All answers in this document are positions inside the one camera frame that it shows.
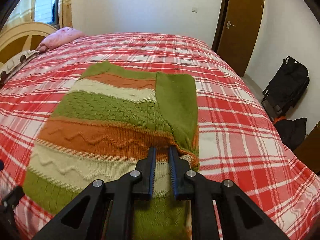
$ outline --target green stripe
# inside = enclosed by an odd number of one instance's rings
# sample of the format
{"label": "green stripe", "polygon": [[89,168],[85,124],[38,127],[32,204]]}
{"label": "green stripe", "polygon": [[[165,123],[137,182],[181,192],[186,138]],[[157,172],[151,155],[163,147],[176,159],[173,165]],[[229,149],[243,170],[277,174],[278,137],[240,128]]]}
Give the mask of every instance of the green stripe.
{"label": "green stripe", "polygon": [[80,191],[72,191],[49,182],[30,169],[27,170],[23,190],[27,196],[51,214],[58,213],[80,193]]}
{"label": "green stripe", "polygon": [[199,149],[191,148],[190,152],[192,152],[195,156],[199,156]]}
{"label": "green stripe", "polygon": [[156,99],[175,141],[180,148],[190,151],[198,123],[195,80],[188,74],[157,72]]}
{"label": "green stripe", "polygon": [[[24,192],[43,209],[57,214],[80,192],[73,192],[28,170]],[[188,239],[185,231],[187,202],[173,196],[134,203],[134,240]]]}
{"label": "green stripe", "polygon": [[187,240],[187,202],[173,196],[134,202],[133,240]]}
{"label": "green stripe", "polygon": [[106,95],[73,92],[65,95],[51,117],[65,116],[88,120],[120,121],[151,130],[171,132],[154,102],[134,103]]}
{"label": "green stripe", "polygon": [[113,65],[109,61],[104,61],[104,62],[96,63],[90,66],[81,75],[79,79],[99,75],[102,73],[112,73],[124,78],[137,78],[137,79],[156,78],[155,72],[127,70],[127,69],[124,69],[123,67]]}

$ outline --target door frame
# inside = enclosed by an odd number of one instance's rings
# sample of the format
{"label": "door frame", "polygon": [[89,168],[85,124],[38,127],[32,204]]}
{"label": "door frame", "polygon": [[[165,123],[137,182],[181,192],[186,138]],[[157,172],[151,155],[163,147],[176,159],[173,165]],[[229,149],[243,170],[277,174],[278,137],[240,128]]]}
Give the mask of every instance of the door frame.
{"label": "door frame", "polygon": [[224,22],[226,20],[226,15],[227,15],[227,10],[228,10],[228,4],[229,4],[229,0],[222,0],[221,1],[221,8],[220,8],[220,14],[219,14],[219,19],[218,19],[217,29],[216,29],[216,33],[215,33],[214,39],[213,39],[213,44],[212,44],[212,47],[211,47],[211,49],[215,53],[217,53],[217,51],[218,51],[220,39],[221,39],[221,36],[222,36]]}

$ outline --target door handle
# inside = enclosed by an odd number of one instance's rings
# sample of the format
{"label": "door handle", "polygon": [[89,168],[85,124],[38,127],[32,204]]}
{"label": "door handle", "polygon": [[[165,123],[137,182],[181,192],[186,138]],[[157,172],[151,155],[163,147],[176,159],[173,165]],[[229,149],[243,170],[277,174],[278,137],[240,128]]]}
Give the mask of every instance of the door handle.
{"label": "door handle", "polygon": [[228,21],[228,23],[227,23],[227,29],[229,29],[229,28],[230,28],[230,26],[236,27],[235,25],[231,24],[231,22],[230,22],[230,21]]}

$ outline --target window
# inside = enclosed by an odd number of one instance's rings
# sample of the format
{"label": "window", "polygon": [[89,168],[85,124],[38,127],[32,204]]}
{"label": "window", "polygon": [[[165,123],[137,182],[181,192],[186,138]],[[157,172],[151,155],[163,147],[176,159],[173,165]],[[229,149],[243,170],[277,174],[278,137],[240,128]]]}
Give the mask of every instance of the window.
{"label": "window", "polygon": [[36,0],[35,21],[59,28],[58,2],[59,0]]}

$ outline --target patterned pillow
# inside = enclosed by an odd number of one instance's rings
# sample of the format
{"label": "patterned pillow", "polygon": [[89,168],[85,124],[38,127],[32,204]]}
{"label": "patterned pillow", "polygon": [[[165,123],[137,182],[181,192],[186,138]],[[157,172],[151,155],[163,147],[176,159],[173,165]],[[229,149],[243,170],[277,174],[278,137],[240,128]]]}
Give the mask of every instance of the patterned pillow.
{"label": "patterned pillow", "polygon": [[39,55],[35,50],[25,50],[9,59],[3,66],[0,66],[0,88],[10,80],[29,61]]}

